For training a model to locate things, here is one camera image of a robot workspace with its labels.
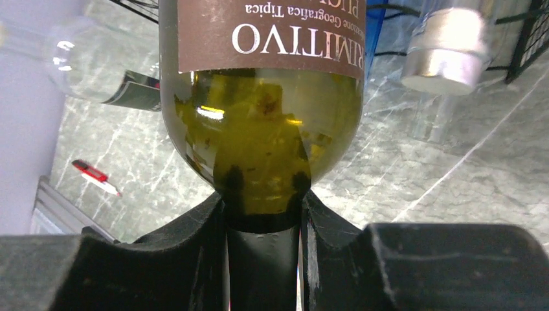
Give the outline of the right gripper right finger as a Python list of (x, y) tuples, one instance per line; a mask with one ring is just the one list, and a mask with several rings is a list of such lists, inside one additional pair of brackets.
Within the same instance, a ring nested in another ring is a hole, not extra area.
[(548, 309), (548, 255), (516, 225), (359, 229), (309, 192), (301, 235), (304, 310)]

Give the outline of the blue square bottle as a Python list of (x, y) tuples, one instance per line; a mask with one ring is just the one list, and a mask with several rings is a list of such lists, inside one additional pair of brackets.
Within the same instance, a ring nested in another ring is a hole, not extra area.
[(370, 69), (374, 61), (374, 54), (379, 40), (383, 20), (386, 10), (384, 8), (367, 8), (366, 9), (366, 69), (365, 79), (369, 79)]

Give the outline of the green wine bottle label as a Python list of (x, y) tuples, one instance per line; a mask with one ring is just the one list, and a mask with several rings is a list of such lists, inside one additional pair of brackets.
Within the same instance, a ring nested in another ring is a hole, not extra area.
[(232, 310), (294, 310), (302, 200), (363, 109), (364, 1), (160, 1), (162, 115), (221, 196)]

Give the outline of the round clear bottle silver cap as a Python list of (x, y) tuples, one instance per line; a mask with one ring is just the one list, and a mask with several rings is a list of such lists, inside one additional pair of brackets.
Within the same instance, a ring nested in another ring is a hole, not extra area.
[(437, 95), (468, 95), (490, 65), (507, 61), (518, 26), (498, 19), (529, 1), (424, 1), (412, 31), (401, 83)]

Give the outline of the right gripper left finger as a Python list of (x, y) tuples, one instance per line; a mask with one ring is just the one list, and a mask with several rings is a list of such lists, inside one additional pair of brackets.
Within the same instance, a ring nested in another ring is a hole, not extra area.
[(1, 237), (2, 310), (224, 310), (218, 194), (132, 243)]

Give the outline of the clear glass bottle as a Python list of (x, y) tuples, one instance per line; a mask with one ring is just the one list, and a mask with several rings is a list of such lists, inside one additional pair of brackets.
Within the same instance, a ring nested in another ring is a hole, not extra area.
[(457, 97), (422, 93), (410, 125), (413, 139), (442, 144), (452, 120)]

